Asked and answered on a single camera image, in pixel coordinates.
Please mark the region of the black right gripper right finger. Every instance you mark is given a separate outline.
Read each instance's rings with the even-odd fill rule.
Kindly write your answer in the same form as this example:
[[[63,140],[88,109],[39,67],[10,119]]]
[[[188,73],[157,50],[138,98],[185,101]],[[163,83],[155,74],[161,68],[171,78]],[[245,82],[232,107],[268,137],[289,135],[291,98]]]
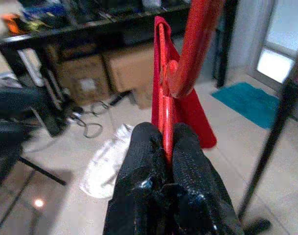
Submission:
[[[196,133],[177,123],[173,137],[173,179],[184,189],[175,215],[181,231],[185,235],[242,235],[228,191],[200,148]]]

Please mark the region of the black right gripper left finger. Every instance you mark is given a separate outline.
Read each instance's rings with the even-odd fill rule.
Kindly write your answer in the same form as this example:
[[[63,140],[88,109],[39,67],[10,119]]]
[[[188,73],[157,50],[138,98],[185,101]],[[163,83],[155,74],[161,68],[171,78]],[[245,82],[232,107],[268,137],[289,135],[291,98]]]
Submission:
[[[105,235],[161,235],[166,212],[161,189],[169,182],[162,136],[149,122],[132,131],[129,149],[108,202]]]

